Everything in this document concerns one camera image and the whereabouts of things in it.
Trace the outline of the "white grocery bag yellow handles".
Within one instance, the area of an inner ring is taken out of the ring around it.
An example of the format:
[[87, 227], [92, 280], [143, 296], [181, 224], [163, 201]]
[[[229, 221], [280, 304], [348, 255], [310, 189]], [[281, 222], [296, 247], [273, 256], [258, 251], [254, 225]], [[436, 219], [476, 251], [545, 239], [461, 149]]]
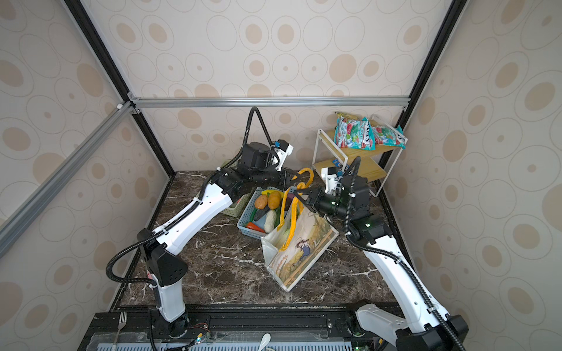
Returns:
[[294, 198], [279, 225], [261, 239], [266, 269], [289, 292], [337, 236], [337, 230], [325, 218]]

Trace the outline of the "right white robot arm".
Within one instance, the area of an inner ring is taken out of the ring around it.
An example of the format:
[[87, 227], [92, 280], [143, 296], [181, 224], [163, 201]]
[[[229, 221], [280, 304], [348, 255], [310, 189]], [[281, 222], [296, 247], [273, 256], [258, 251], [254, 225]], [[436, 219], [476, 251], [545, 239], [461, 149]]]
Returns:
[[370, 332], [397, 350], [464, 350], [468, 324], [450, 314], [429, 292], [401, 252], [392, 231], [370, 210], [370, 187], [359, 176], [360, 158], [325, 187], [297, 190], [296, 199], [313, 213], [342, 224], [340, 232], [351, 246], [362, 251], [383, 276], [402, 311], [398, 317], [375, 304], [355, 310], [360, 331]]

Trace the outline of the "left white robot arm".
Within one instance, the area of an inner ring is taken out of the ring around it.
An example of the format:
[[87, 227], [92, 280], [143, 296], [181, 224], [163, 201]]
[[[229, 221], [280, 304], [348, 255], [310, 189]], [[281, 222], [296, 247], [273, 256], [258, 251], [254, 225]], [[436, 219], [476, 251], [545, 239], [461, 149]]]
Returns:
[[[273, 141], [269, 135], [266, 136], [266, 143], [249, 141], [254, 118], [263, 118], [256, 107], [250, 109], [239, 152], [203, 182], [192, 202], [165, 224], [154, 230], [143, 229], [138, 234], [137, 242], [117, 253], [106, 266], [106, 276], [114, 282], [142, 283], [152, 288], [157, 310], [169, 323], [178, 320], [186, 311], [182, 279], [188, 265], [179, 257], [179, 253], [195, 234], [254, 188], [288, 190], [304, 178], [284, 165], [285, 159], [291, 154], [288, 142]], [[115, 275], [114, 265], [135, 249], [143, 255], [148, 274], [142, 278]]]

